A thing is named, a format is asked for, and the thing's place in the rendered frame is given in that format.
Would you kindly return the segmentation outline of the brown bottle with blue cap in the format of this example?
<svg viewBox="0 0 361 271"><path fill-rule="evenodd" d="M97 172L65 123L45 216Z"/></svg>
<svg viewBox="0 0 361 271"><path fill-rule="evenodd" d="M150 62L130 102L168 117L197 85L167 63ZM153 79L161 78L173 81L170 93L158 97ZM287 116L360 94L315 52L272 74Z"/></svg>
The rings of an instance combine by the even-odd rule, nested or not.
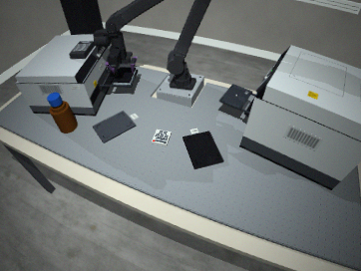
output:
<svg viewBox="0 0 361 271"><path fill-rule="evenodd" d="M77 128L78 123L69 104L62 101L59 93L50 94L47 100L51 106L49 112L61 133L68 134L73 132Z"/></svg>

